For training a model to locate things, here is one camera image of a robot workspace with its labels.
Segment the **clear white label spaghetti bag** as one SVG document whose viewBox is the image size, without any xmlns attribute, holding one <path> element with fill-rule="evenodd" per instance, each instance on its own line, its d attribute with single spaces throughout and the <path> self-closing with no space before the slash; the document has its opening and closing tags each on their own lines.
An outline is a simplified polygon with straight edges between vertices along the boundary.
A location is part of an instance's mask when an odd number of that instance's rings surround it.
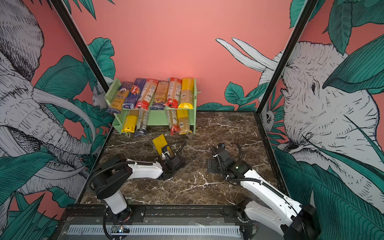
<svg viewBox="0 0 384 240">
<path fill-rule="evenodd" d="M 136 124 L 135 137 L 147 135 L 147 124 L 149 119 L 149 110 L 139 110 L 139 116 Z"/>
</svg>

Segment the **red spaghetti bag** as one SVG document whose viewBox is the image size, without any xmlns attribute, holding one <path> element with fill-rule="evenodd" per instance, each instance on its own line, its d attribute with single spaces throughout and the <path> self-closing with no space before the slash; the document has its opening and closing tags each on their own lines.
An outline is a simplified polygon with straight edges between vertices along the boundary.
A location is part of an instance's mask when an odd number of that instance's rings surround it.
<svg viewBox="0 0 384 240">
<path fill-rule="evenodd" d="M 177 109 L 179 106 L 181 90 L 182 90 L 182 80 L 178 78 L 170 78 L 167 101 L 165 105 L 170 108 Z"/>
<path fill-rule="evenodd" d="M 156 92 L 159 81 L 154 79 L 147 79 L 144 88 L 142 90 L 141 96 L 139 97 L 136 109 L 148 110 L 149 104 Z"/>
<path fill-rule="evenodd" d="M 176 110 L 166 110 L 171 136 L 181 131 Z"/>
</svg>

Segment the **yellow label spaghetti bag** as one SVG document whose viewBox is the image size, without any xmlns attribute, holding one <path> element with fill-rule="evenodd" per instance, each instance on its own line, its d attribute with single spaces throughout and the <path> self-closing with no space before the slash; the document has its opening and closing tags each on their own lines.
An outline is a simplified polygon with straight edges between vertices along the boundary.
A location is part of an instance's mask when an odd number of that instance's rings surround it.
<svg viewBox="0 0 384 240">
<path fill-rule="evenodd" d="M 134 133 L 138 121 L 139 110 L 129 110 L 125 118 L 122 133 Z"/>
</svg>

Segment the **blue-end yellow spaghetti bag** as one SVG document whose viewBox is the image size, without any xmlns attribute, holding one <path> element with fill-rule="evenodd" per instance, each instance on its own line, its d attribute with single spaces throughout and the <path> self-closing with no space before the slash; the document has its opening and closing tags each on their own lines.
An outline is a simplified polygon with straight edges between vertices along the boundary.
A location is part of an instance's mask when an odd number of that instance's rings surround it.
<svg viewBox="0 0 384 240">
<path fill-rule="evenodd" d="M 165 104 L 167 102 L 168 89 L 169 89 L 168 81 L 160 81 L 158 83 L 156 93 L 154 96 L 154 101 L 150 107 L 151 110 L 165 109 Z"/>
</svg>

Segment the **dark blue pasta box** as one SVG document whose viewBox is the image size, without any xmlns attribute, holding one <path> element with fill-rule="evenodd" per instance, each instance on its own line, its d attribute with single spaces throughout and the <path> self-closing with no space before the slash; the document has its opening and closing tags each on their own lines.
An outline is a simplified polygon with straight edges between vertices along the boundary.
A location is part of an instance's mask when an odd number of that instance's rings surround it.
<svg viewBox="0 0 384 240">
<path fill-rule="evenodd" d="M 133 82 L 129 94 L 123 103 L 124 109 L 135 109 L 138 99 L 142 94 L 147 79 L 136 78 Z"/>
</svg>

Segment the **blue yellow spaghetti bag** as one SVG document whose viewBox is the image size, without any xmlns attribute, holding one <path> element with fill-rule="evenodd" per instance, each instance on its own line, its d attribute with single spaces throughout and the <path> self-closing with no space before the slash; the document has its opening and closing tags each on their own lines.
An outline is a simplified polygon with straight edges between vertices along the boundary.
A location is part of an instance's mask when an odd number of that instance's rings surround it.
<svg viewBox="0 0 384 240">
<path fill-rule="evenodd" d="M 123 103 L 129 95 L 129 91 L 132 87 L 133 83 L 130 82 L 122 82 L 118 91 L 115 94 L 114 99 L 112 100 L 107 112 L 110 114 L 120 114 L 123 109 Z"/>
</svg>

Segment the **yellow spaghetti bag long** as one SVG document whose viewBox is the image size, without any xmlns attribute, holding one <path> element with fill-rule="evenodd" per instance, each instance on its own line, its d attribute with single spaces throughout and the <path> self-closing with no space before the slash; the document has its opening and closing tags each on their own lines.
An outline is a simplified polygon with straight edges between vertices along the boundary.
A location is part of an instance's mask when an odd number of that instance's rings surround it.
<svg viewBox="0 0 384 240">
<path fill-rule="evenodd" d="M 194 90 L 195 81 L 192 78 L 182 79 L 181 98 L 179 102 L 179 108 L 181 109 L 193 109 L 194 108 Z"/>
</svg>

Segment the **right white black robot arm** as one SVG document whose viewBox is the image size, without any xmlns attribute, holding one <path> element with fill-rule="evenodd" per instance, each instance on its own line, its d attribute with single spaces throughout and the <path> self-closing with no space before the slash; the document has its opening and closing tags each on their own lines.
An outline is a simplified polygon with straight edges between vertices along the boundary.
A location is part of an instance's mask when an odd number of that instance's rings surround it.
<svg viewBox="0 0 384 240">
<path fill-rule="evenodd" d="M 260 205 L 245 198 L 237 205 L 241 222 L 258 222 L 280 234 L 285 240 L 316 240 L 321 234 L 319 215 L 312 205 L 293 200 L 266 181 L 242 157 L 231 157 L 224 144 L 210 148 L 222 177 L 258 197 Z"/>
</svg>

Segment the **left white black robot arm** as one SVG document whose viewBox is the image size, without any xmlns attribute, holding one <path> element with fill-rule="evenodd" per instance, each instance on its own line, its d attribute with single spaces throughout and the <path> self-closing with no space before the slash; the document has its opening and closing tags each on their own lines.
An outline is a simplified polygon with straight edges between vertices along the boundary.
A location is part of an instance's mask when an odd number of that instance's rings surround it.
<svg viewBox="0 0 384 240">
<path fill-rule="evenodd" d="M 186 159 L 179 154 L 165 157 L 155 162 L 136 162 L 117 154 L 91 172 L 88 189 L 98 200 L 107 206 L 107 214 L 114 222 L 125 222 L 133 214 L 121 187 L 129 180 L 171 179 L 176 171 L 187 165 Z"/>
</svg>

